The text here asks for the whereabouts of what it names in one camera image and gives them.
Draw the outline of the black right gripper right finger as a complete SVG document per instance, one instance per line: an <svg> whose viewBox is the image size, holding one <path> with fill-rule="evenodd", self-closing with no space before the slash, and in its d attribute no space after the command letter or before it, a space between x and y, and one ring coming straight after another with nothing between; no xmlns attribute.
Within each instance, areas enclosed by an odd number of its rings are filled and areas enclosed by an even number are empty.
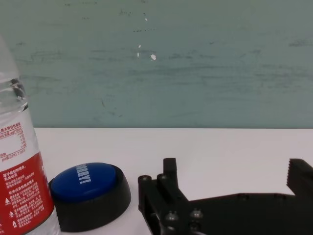
<svg viewBox="0 0 313 235"><path fill-rule="evenodd" d="M287 186L296 196L312 196L313 167L302 159L290 159Z"/></svg>

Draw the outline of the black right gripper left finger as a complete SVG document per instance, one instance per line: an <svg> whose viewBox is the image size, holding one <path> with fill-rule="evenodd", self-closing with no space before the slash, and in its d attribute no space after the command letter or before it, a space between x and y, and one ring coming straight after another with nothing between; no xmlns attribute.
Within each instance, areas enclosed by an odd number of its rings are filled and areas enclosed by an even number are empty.
<svg viewBox="0 0 313 235"><path fill-rule="evenodd" d="M188 233L189 201L178 186L175 158L163 160L156 179L138 178L138 209L151 233Z"/></svg>

